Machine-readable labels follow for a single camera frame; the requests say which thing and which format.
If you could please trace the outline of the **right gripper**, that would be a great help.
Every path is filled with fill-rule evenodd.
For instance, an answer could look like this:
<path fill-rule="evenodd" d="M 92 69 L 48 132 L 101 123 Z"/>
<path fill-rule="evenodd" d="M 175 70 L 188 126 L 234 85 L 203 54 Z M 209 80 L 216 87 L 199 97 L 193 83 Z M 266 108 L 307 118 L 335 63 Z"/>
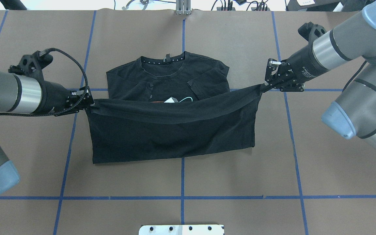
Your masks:
<path fill-rule="evenodd" d="M 303 92 L 304 83 L 322 75 L 322 65 L 307 45 L 285 60 L 269 58 L 265 72 L 265 91 Z"/>

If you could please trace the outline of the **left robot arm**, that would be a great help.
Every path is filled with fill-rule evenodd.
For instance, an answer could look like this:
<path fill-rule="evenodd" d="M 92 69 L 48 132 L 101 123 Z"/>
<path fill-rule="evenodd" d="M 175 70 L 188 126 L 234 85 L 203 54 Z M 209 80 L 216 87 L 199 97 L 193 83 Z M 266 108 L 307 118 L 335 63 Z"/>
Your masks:
<path fill-rule="evenodd" d="M 71 91 L 44 80 L 41 69 L 0 71 L 0 116 L 44 117 L 78 113 L 94 105 L 88 84 Z M 20 181 L 14 163 L 0 146 L 0 195 Z"/>

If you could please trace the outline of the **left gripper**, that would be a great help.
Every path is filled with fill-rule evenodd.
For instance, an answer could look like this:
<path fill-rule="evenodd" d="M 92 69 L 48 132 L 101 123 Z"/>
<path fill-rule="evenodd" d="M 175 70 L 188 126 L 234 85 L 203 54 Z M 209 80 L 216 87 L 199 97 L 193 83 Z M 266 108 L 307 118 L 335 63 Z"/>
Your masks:
<path fill-rule="evenodd" d="M 67 90 L 60 84 L 43 82 L 40 114 L 62 112 L 62 116 L 88 109 L 93 104 L 94 99 L 89 89 L 82 87 L 78 90 Z"/>

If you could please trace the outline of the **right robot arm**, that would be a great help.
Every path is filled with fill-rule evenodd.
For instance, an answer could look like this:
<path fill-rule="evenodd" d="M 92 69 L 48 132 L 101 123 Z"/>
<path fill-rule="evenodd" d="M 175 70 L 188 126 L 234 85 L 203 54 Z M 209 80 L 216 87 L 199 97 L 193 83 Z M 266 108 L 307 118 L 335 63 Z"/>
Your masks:
<path fill-rule="evenodd" d="M 261 92 L 303 92 L 304 83 L 363 58 L 321 119 L 341 137 L 356 136 L 376 150 L 376 1 L 329 31 L 312 22 L 297 31 L 308 44 L 287 59 L 268 59 Z"/>

